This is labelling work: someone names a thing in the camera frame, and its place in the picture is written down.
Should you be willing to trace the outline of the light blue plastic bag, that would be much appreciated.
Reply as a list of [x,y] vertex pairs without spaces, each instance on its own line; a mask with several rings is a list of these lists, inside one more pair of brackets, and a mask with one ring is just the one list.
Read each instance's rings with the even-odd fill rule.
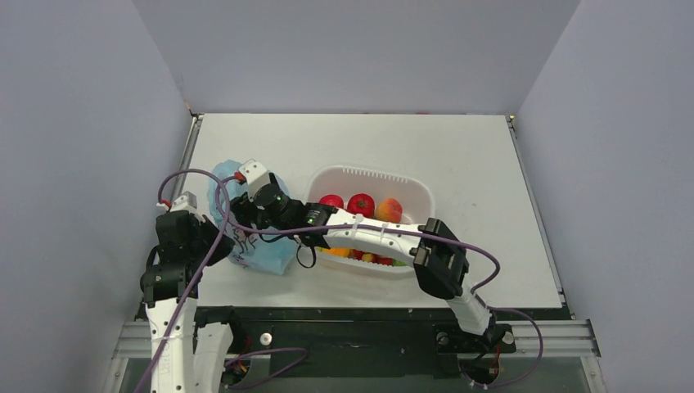
[[[234,160],[226,160],[219,162],[212,170],[212,174],[221,180],[230,178],[241,167],[241,163]],[[223,214],[217,207],[217,199],[220,203],[224,203],[223,193],[217,192],[218,184],[214,180],[209,181],[207,197],[209,200],[209,209],[215,224],[218,229],[221,229],[223,222]],[[225,183],[228,190],[230,200],[234,197],[240,197],[247,192],[247,185],[240,185],[237,181],[228,180]],[[293,240],[282,238],[276,242],[268,243],[276,235],[258,235],[252,233],[246,236],[241,230],[233,227],[227,222],[225,235],[230,237],[234,243],[234,249],[228,256],[232,263],[241,267],[253,269],[264,273],[272,273],[283,275],[287,265],[294,258],[296,251],[296,243]]]

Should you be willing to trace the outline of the orange red fake peach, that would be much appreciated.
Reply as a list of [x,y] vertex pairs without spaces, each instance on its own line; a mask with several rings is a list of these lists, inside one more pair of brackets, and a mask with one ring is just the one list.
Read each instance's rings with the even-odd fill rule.
[[403,207],[395,198],[383,200],[374,211],[374,218],[380,221],[399,224],[403,217]]

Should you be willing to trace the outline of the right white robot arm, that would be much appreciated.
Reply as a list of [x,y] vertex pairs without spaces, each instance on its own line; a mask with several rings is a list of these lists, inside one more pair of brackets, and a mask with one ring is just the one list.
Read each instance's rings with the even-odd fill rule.
[[248,234],[290,238],[312,251],[348,248],[402,262],[413,269],[423,292],[448,304],[468,347],[501,350],[515,343],[512,329],[497,323],[494,312],[477,296],[478,285],[467,277],[467,253],[479,249],[460,242],[439,219],[424,224],[369,219],[292,199],[276,184],[262,186],[253,197],[237,196],[228,207],[234,226]]

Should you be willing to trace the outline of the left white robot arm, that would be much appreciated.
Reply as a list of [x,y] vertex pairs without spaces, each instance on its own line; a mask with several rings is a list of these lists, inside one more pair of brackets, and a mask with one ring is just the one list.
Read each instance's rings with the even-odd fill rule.
[[225,259],[232,240],[205,217],[180,210],[155,222],[158,245],[140,278],[151,337],[152,392],[217,392],[227,352],[238,350],[244,329],[198,314],[203,268]]

